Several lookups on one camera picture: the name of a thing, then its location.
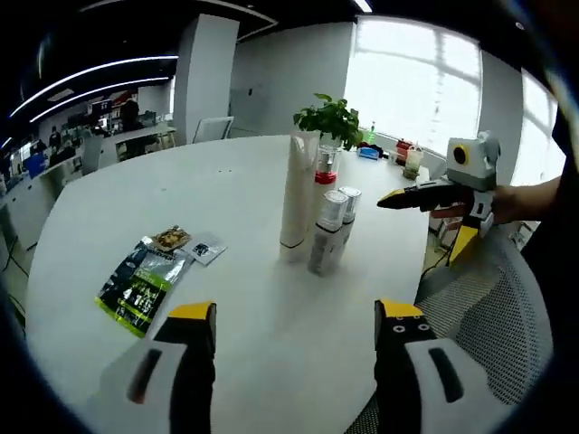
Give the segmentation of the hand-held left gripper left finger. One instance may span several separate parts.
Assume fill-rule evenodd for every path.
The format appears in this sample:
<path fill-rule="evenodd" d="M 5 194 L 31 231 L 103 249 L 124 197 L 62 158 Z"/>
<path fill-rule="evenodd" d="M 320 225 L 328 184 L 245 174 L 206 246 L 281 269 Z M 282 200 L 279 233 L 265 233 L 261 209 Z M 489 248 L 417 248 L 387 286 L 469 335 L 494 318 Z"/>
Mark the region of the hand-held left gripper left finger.
<path fill-rule="evenodd" d="M 216 304 L 174 308 L 156 335 L 110 364 L 90 397 L 96 433 L 209 433 Z"/>

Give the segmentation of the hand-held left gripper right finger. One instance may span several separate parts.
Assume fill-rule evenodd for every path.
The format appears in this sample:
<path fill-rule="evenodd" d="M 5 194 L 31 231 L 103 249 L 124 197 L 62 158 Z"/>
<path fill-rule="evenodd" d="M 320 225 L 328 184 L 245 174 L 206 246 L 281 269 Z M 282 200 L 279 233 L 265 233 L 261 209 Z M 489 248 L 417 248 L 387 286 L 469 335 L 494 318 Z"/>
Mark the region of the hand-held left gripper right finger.
<path fill-rule="evenodd" d="M 375 301 L 380 433 L 490 433 L 484 372 L 412 304 Z"/>

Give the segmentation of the person's right hand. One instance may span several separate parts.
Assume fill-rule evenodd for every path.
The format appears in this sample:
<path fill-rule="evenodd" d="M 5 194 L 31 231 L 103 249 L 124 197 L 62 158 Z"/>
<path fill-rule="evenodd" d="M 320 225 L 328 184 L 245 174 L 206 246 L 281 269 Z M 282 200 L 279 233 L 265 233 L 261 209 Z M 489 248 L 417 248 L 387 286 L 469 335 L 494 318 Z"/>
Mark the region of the person's right hand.
<path fill-rule="evenodd" d="M 431 211 L 431 217 L 435 219 L 464 217 L 470 207 L 466 203 L 455 203 L 448 208 L 440 208 Z M 517 210 L 515 190 L 510 186 L 498 186 L 493 192 L 491 205 L 494 214 L 495 225 L 512 222 Z"/>

